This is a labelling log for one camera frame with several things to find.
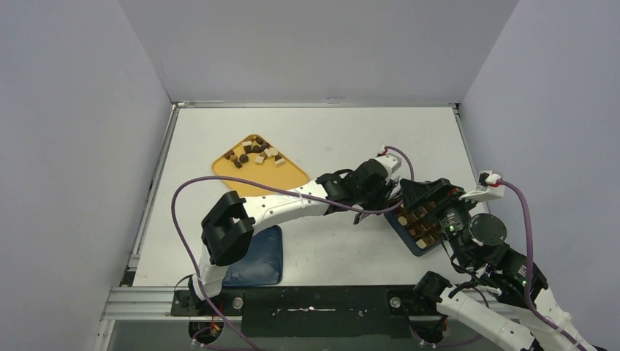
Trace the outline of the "metal tweezers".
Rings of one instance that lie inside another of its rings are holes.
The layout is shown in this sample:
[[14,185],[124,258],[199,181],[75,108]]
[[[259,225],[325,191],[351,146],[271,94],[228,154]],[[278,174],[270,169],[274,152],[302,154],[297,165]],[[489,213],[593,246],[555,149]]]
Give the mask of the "metal tweezers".
[[375,215],[383,215],[384,212],[389,211],[389,208],[361,208],[354,207],[355,216],[353,219],[353,224],[360,224],[365,218],[369,216]]

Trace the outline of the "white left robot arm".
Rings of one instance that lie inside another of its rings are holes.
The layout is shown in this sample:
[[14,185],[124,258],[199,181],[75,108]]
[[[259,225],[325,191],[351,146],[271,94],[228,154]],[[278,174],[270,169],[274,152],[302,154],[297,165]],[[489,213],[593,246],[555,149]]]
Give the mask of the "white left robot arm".
[[382,214],[396,186],[401,159],[383,154],[353,171],[326,173],[283,192],[241,197],[230,191],[220,197],[201,222],[203,253],[192,278],[190,305],[210,314],[219,303],[222,282],[230,265],[244,258],[254,235],[285,222],[308,216],[357,211]]

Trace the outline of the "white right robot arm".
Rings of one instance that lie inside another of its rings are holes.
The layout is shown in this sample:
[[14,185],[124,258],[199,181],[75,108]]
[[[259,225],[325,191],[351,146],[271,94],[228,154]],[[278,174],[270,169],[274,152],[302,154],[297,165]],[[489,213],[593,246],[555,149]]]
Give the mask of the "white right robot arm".
[[459,321],[503,350],[593,350],[561,308],[544,273],[534,263],[532,218],[523,192],[526,250],[507,243],[507,228],[497,216],[473,214],[480,202],[502,197],[515,185],[491,171],[471,192],[447,179],[403,180],[404,210],[421,224],[438,230],[447,255],[466,281],[450,281],[429,271],[414,286],[415,306],[422,312]]

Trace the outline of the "blue chocolate box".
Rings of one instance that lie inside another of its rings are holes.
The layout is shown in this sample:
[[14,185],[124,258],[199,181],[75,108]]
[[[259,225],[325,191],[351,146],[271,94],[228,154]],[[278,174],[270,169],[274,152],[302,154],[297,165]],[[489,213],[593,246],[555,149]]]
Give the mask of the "blue chocolate box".
[[[408,250],[414,256],[422,257],[445,242],[445,234],[437,215],[441,210],[446,209],[447,204],[448,199],[444,199],[437,203],[428,202],[413,211],[409,211],[402,203],[395,210],[384,214],[384,217],[405,243]],[[401,226],[398,223],[400,216],[407,219],[408,224],[406,226]],[[420,249],[416,244],[418,240],[424,240],[427,247]]]

